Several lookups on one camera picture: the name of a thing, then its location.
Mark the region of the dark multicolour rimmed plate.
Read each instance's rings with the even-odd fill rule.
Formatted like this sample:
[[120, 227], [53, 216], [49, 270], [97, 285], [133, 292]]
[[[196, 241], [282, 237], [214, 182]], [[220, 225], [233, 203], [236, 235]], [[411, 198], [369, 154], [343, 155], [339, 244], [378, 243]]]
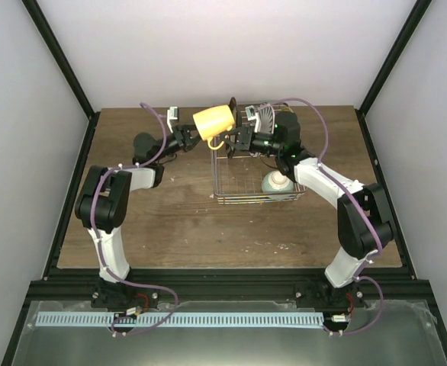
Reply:
[[[236, 128], [236, 127], [241, 127], [242, 126], [242, 117], [240, 114], [240, 110], [236, 101], [235, 97], [232, 97], [230, 99], [230, 102], [228, 104], [230, 111], [232, 112], [233, 115], [233, 126], [232, 128]], [[228, 159], [232, 159], [234, 154], [235, 154], [236, 150], [235, 147], [230, 145], [228, 142], [226, 142], [225, 144], [225, 153], [226, 153], [226, 157]]]

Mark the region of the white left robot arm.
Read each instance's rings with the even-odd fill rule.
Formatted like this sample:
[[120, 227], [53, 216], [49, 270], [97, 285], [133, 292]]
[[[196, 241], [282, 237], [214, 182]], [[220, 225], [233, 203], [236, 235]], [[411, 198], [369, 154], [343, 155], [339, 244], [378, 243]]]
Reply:
[[160, 160], [188, 152], [200, 141], [193, 124], [173, 127], [159, 140], [149, 133], [139, 133], [133, 139], [131, 165], [93, 165], [89, 169], [75, 204], [75, 215], [95, 245], [100, 279], [114, 283], [108, 298], [115, 306], [128, 307], [135, 299], [134, 287], [126, 283], [130, 265], [121, 235], [130, 193], [157, 187], [164, 172]]

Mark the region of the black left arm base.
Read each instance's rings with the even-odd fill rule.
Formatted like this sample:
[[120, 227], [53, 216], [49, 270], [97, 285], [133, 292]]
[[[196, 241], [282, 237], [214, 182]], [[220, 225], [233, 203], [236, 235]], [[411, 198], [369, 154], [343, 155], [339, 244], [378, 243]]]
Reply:
[[91, 306], [95, 309], [127, 310], [141, 307], [143, 310], [155, 308], [158, 291], [130, 287], [120, 282], [100, 279], [92, 294]]

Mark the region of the black aluminium frame post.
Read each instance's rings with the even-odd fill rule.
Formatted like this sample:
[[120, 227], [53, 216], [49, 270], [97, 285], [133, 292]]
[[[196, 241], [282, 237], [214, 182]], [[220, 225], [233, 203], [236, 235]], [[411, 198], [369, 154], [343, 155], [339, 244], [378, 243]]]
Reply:
[[410, 13], [407, 16], [400, 32], [395, 38], [378, 74], [375, 76], [371, 87], [365, 95], [360, 107], [356, 110], [360, 116], [366, 116], [371, 110], [386, 81], [392, 73], [397, 61], [400, 59], [403, 51], [409, 43], [411, 37], [414, 35], [417, 27], [423, 19], [423, 16], [429, 9], [432, 0], [417, 0], [415, 1]]
[[22, 0], [21, 1], [25, 10], [29, 14], [31, 20], [34, 23], [38, 33], [46, 44], [50, 54], [55, 60], [59, 70], [63, 74], [71, 92], [73, 93], [75, 99], [79, 103], [82, 111], [88, 119], [92, 119], [96, 112], [91, 106], [86, 93], [84, 92], [76, 74], [71, 67], [71, 64], [66, 57], [49, 21], [47, 20], [42, 8], [40, 7], [38, 1], [36, 0]]

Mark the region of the green dotted white bowl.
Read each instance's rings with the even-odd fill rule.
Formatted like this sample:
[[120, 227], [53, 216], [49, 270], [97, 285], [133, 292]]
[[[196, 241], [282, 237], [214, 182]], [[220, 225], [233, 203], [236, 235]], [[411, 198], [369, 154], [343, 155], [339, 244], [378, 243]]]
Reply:
[[294, 183], [278, 170], [269, 172], [262, 180], [262, 193], [272, 201], [292, 199]]

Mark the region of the black aluminium frame post left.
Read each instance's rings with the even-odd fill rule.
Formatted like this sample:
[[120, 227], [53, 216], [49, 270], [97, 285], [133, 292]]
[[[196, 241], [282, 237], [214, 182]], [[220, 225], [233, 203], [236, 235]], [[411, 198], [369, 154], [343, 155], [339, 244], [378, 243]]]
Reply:
[[25, 10], [29, 14], [31, 20], [34, 23], [38, 33], [46, 44], [50, 54], [55, 60], [59, 70], [63, 74], [71, 92], [73, 93], [75, 99], [79, 103], [82, 111], [88, 119], [92, 119], [96, 112], [91, 106], [86, 93], [84, 92], [76, 74], [71, 67], [71, 64], [66, 57], [49, 21], [47, 20], [42, 8], [40, 7], [38, 1], [36, 0], [22, 0], [21, 1]]

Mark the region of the yellow ceramic mug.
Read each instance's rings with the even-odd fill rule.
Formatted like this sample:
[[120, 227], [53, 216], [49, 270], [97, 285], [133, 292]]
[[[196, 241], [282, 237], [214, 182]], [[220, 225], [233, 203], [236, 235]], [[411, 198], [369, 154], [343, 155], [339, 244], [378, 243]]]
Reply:
[[211, 150], [218, 150], [224, 145], [220, 141], [218, 146], [213, 146], [213, 139], [225, 130], [231, 130], [233, 115], [228, 105], [219, 105], [207, 108], [192, 115], [196, 129], [203, 141]]

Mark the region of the blue striped white plate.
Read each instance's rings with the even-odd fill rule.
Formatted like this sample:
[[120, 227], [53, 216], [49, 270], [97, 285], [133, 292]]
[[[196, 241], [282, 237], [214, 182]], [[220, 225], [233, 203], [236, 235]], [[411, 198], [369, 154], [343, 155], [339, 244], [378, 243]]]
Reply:
[[256, 109], [259, 119], [255, 125], [255, 132], [272, 135], [275, 129], [275, 111], [269, 103], [260, 104]]

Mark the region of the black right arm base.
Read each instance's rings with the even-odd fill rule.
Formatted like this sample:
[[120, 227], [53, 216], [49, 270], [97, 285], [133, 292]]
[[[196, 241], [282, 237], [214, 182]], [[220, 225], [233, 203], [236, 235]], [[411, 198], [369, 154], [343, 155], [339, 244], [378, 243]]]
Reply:
[[365, 302], [357, 297], [358, 287], [353, 284], [334, 288], [328, 281], [302, 281], [294, 284], [293, 294], [297, 306], [303, 308], [344, 310], [350, 306], [363, 307]]

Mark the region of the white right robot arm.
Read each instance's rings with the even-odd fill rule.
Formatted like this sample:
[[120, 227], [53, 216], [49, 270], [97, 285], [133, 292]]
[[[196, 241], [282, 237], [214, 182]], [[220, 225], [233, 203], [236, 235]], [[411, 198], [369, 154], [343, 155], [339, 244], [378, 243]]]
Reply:
[[336, 209], [340, 248], [325, 269], [328, 282], [319, 286], [318, 297], [327, 307], [339, 305], [346, 297], [344, 287], [357, 281], [366, 265], [394, 240], [383, 187], [347, 178], [309, 152], [301, 142], [297, 115], [286, 106], [250, 105], [244, 113], [237, 112], [224, 141], [228, 156], [245, 152], [275, 160], [275, 168], [262, 179], [264, 195], [283, 200], [302, 186]]

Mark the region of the black aluminium frame post right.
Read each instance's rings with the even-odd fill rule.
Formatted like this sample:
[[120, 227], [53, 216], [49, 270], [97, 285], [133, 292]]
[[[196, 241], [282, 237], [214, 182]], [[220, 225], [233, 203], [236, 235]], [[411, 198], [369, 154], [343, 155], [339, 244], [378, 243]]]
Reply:
[[417, 0], [415, 1], [410, 13], [407, 16], [400, 32], [395, 38], [378, 74], [375, 76], [371, 87], [365, 95], [360, 107], [356, 110], [360, 116], [366, 116], [371, 110], [386, 81], [392, 73], [397, 61], [400, 59], [403, 51], [409, 43], [411, 37], [414, 35], [417, 27], [423, 19], [423, 16], [429, 9], [432, 0]]

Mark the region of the black front frame rail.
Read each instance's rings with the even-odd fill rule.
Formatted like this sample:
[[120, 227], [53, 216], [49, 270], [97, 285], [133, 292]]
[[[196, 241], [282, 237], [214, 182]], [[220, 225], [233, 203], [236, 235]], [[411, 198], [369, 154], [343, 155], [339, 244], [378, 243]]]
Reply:
[[[371, 268], [358, 291], [365, 299], [380, 294], [389, 300], [428, 299], [433, 290], [427, 280], [416, 279], [405, 268]], [[134, 269], [130, 279], [140, 284], [168, 287], [181, 300], [296, 300], [294, 284], [325, 280], [323, 268], [278, 269]]]

